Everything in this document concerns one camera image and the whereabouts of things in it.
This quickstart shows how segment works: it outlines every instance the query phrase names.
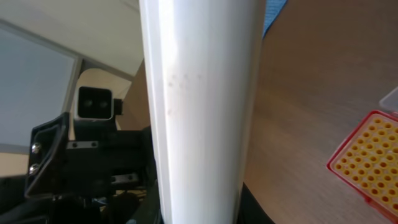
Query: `camera lens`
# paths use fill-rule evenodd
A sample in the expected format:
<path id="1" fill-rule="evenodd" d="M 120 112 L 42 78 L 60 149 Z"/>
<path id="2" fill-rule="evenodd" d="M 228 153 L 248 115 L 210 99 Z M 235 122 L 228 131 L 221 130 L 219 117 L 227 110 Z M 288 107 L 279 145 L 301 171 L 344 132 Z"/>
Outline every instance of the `camera lens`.
<path id="1" fill-rule="evenodd" d="M 102 102 L 99 104 L 99 106 L 100 106 L 101 108 L 105 108 L 107 105 L 108 105 L 108 103 L 105 102 L 105 101 L 102 101 Z"/>
<path id="2" fill-rule="evenodd" d="M 92 104 L 93 104 L 92 100 L 86 100 L 84 105 L 85 107 L 90 107 Z"/>

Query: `black camera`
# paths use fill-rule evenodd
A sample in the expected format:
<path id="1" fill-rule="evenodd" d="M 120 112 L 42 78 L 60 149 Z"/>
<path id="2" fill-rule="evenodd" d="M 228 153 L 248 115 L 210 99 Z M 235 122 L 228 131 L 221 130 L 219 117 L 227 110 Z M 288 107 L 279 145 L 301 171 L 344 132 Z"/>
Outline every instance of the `black camera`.
<path id="1" fill-rule="evenodd" d="M 75 98 L 75 119 L 108 120 L 113 117 L 112 91 L 82 86 Z"/>

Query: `brown table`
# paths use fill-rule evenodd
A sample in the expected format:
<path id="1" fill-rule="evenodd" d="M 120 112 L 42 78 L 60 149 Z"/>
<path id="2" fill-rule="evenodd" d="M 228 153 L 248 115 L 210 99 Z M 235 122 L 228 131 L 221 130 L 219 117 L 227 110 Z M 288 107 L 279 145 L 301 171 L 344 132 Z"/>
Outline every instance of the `brown table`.
<path id="1" fill-rule="evenodd" d="M 325 164 L 398 86 L 397 9 L 289 0 L 266 35 L 245 182 L 276 223 L 389 223 Z"/>

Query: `red plastic edge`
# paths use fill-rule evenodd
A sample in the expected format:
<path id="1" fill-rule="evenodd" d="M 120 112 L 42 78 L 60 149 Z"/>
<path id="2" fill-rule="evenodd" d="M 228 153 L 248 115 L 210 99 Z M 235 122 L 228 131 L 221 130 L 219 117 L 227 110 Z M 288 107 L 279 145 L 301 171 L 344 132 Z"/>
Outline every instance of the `red plastic edge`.
<path id="1" fill-rule="evenodd" d="M 390 211 L 388 211 L 387 209 L 385 209 L 384 207 L 382 207 L 381 205 L 379 205 L 378 202 L 375 202 L 374 200 L 372 200 L 371 197 L 367 196 L 366 194 L 362 193 L 361 190 L 359 190 L 355 185 L 351 184 L 350 182 L 348 182 L 347 180 L 345 180 L 344 178 L 342 178 L 342 176 L 338 175 L 335 171 L 333 171 L 330 167 L 330 164 L 333 162 L 333 160 L 337 157 L 337 155 L 341 152 L 341 150 L 343 150 L 343 148 L 349 143 L 349 141 L 353 138 L 353 136 L 359 131 L 359 129 L 362 127 L 362 125 L 370 118 L 370 116 L 374 115 L 374 114 L 379 114 L 382 116 L 385 116 L 391 120 L 397 121 L 398 119 L 392 115 L 389 115 L 385 112 L 379 111 L 379 110 L 373 110 L 371 111 L 361 122 L 360 124 L 355 128 L 355 130 L 341 143 L 341 145 L 337 148 L 337 150 L 333 153 L 333 155 L 330 157 L 328 163 L 326 164 L 326 168 L 328 170 L 330 170 L 332 173 L 334 173 L 337 177 L 339 177 L 343 182 L 345 182 L 346 184 L 348 184 L 349 186 L 351 186 L 352 188 L 354 188 L 360 195 L 362 195 L 362 197 L 364 197 L 365 202 L 367 204 L 369 204 L 370 206 L 372 206 L 373 208 L 375 208 L 378 212 L 380 212 L 382 215 L 384 215 L 386 218 L 388 218 L 392 223 L 398 224 L 398 217 L 396 215 L 394 215 L 393 213 L 391 213 Z"/>

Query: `whiteboard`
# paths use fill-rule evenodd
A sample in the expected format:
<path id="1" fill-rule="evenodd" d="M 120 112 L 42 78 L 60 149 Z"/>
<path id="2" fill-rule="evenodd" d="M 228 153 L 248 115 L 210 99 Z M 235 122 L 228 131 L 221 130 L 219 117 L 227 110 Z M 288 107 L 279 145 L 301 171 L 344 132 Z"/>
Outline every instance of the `whiteboard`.
<path id="1" fill-rule="evenodd" d="M 78 60 L 0 24 L 0 152 L 28 153 L 32 128 L 68 109 Z"/>

